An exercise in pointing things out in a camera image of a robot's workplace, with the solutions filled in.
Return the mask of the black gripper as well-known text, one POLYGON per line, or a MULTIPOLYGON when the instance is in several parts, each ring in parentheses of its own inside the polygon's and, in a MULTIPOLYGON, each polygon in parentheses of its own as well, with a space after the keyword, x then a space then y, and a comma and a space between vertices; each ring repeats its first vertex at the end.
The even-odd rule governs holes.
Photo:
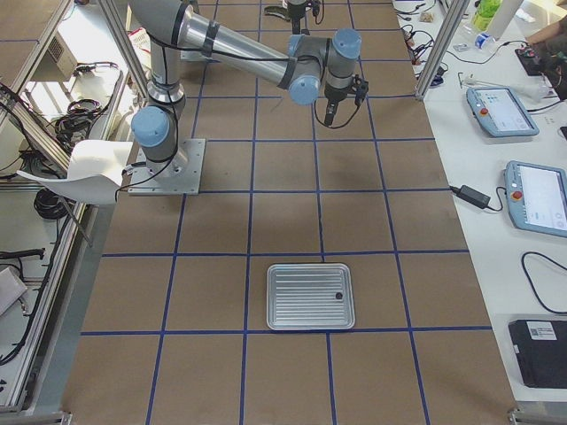
POLYGON ((327 98, 324 125, 331 126, 338 109, 338 104, 346 99, 350 92, 349 79, 330 79, 325 82, 324 95, 327 98))

